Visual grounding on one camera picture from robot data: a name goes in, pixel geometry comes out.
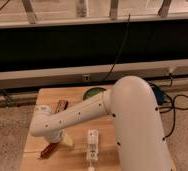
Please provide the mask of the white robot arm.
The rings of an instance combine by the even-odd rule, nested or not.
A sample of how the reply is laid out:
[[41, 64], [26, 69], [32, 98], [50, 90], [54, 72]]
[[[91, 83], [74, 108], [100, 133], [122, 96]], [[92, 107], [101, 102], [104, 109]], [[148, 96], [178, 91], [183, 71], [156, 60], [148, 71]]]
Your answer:
[[110, 89], [57, 114], [47, 105], [37, 106], [30, 134], [53, 141], [60, 130], [104, 115], [114, 121], [122, 171], [172, 171], [156, 97], [137, 76], [123, 77]]

